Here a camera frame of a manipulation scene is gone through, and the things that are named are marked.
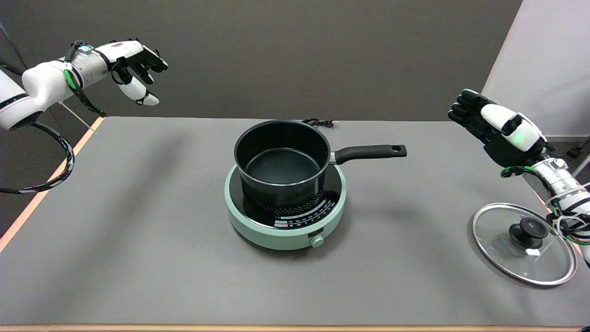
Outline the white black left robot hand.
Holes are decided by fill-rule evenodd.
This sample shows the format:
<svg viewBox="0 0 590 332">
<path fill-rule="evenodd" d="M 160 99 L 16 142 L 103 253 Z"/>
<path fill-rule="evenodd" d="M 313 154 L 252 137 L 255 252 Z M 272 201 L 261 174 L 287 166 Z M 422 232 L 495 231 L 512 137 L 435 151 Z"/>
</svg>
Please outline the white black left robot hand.
<svg viewBox="0 0 590 332">
<path fill-rule="evenodd" d="M 110 70 L 112 79 L 129 99 L 139 106 L 153 107 L 159 98 L 149 91 L 147 85 L 154 84 L 152 72 L 168 70 L 168 63 L 157 50 L 151 50 L 138 40 L 114 42 L 107 49 L 114 60 Z"/>
</svg>

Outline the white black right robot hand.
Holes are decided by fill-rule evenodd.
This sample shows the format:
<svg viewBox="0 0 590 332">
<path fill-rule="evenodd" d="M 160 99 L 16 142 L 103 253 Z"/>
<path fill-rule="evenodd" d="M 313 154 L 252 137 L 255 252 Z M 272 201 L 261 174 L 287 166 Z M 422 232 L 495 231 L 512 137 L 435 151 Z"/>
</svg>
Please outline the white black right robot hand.
<svg viewBox="0 0 590 332">
<path fill-rule="evenodd" d="M 470 89 L 457 96 L 447 115 L 480 140 L 503 168 L 532 166 L 555 150 L 528 117 Z"/>
</svg>

